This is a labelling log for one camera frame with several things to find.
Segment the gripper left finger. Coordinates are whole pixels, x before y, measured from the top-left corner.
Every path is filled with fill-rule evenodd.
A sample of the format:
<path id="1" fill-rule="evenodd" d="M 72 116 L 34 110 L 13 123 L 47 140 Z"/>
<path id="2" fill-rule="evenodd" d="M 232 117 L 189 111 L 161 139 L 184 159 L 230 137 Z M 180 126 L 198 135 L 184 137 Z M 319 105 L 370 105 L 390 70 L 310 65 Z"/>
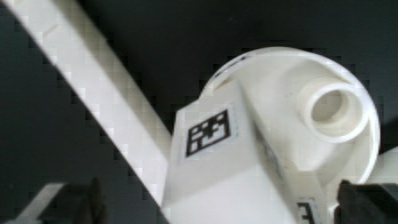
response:
<path id="1" fill-rule="evenodd" d="M 47 184 L 10 224 L 107 224 L 100 180 Z"/>

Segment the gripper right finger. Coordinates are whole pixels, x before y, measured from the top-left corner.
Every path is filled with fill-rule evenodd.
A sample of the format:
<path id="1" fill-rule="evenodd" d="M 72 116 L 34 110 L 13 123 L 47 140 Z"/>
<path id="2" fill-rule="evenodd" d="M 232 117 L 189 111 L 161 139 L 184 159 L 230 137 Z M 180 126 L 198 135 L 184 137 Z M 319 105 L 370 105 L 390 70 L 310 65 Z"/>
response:
<path id="1" fill-rule="evenodd" d="M 335 224 L 398 224 L 398 184 L 342 181 Z"/>

